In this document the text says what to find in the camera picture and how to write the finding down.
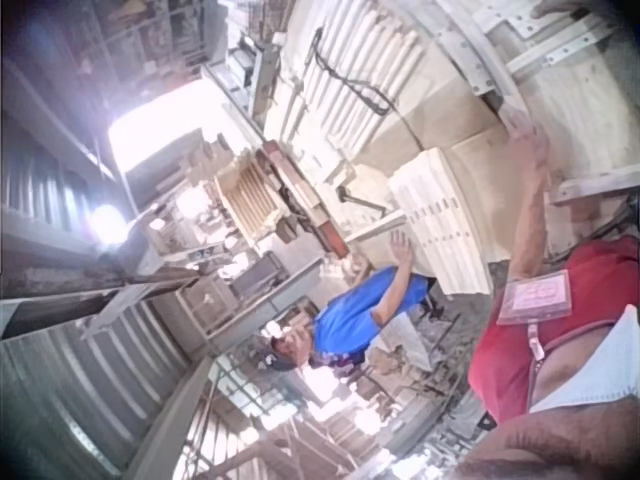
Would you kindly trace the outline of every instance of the hand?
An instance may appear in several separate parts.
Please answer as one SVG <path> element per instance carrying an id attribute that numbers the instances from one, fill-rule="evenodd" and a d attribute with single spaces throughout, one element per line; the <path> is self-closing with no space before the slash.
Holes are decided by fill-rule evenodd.
<path id="1" fill-rule="evenodd" d="M 588 1 L 586 0 L 542 0 L 533 7 L 529 15 L 537 20 L 549 13 L 573 12 L 584 7 L 587 3 Z"/>
<path id="2" fill-rule="evenodd" d="M 525 182 L 545 180 L 548 176 L 549 137 L 537 122 L 510 106 L 503 107 L 511 123 L 509 147 L 522 167 Z"/>
<path id="3" fill-rule="evenodd" d="M 413 246 L 404 232 L 399 230 L 391 232 L 391 251 L 400 265 L 413 265 Z"/>

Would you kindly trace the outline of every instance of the corrugated metal wall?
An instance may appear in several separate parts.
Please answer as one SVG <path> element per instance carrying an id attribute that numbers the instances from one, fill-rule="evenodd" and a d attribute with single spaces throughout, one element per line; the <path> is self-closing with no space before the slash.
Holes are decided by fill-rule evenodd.
<path id="1" fill-rule="evenodd" d="M 3 450 L 29 476 L 117 478 L 188 361 L 145 303 L 88 340 L 76 324 L 0 343 Z"/>
<path id="2" fill-rule="evenodd" d="M 95 205 L 86 182 L 2 114 L 2 207 L 90 240 L 87 216 Z"/>

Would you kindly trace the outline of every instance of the black cable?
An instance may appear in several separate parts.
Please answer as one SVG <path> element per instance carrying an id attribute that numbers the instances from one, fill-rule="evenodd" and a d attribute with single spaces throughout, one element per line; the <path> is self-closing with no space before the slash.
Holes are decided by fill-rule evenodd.
<path id="1" fill-rule="evenodd" d="M 369 82 L 365 82 L 362 80 L 352 80 L 340 75 L 322 57 L 319 50 L 322 34 L 323 34 L 323 28 L 320 27 L 316 30 L 316 33 L 313 36 L 313 40 L 311 41 L 311 48 L 309 51 L 309 56 L 307 57 L 306 64 L 307 65 L 309 64 L 309 62 L 311 61 L 311 57 L 313 56 L 316 60 L 316 63 L 320 67 L 320 69 L 327 72 L 331 78 L 335 78 L 336 80 L 339 80 L 343 85 L 345 85 L 349 90 L 351 90 L 376 115 L 379 115 L 381 117 L 386 117 L 389 114 L 389 112 L 391 111 L 395 112 L 400 118 L 400 120 L 402 121 L 402 123 L 404 124 L 404 126 L 406 127 L 411 137 L 413 138 L 414 142 L 416 142 L 416 146 L 418 147 L 418 150 L 422 152 L 425 148 L 422 142 L 420 141 L 420 138 L 418 138 L 416 133 L 411 128 L 411 125 L 409 125 L 409 122 L 407 121 L 407 119 L 404 117 L 404 115 L 400 113 L 400 111 L 398 110 L 396 105 L 393 103 L 393 101 L 389 99 L 389 97 L 387 97 L 387 95 L 385 95 L 385 93 L 382 90 L 380 90 L 378 87 L 374 85 L 371 85 Z M 364 95 L 365 91 L 369 91 L 369 92 L 372 92 L 374 95 L 377 95 L 378 99 L 381 100 L 381 102 L 375 102 L 372 98 Z"/>

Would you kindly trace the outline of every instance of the wooden beam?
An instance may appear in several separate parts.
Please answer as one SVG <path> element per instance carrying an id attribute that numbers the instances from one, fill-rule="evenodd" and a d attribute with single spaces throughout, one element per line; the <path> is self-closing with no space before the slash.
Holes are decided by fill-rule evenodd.
<path id="1" fill-rule="evenodd" d="M 548 203 L 562 203 L 601 193 L 640 186 L 640 164 L 617 168 L 611 172 L 578 177 L 562 182 L 549 192 Z"/>

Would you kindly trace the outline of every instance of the light fixture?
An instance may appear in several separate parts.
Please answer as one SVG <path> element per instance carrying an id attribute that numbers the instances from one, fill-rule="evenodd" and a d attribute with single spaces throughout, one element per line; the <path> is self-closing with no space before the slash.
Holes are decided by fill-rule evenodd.
<path id="1" fill-rule="evenodd" d="M 113 205 L 101 205 L 89 217 L 93 233 L 103 245 L 119 245 L 129 236 L 129 226 Z"/>
<path id="2" fill-rule="evenodd" d="M 202 188 L 188 188 L 176 198 L 176 205 L 186 218 L 196 218 L 209 206 L 209 197 Z"/>
<path id="3" fill-rule="evenodd" d="M 149 227 L 154 230 L 162 230 L 167 222 L 162 220 L 161 218 L 156 218 L 149 223 Z"/>

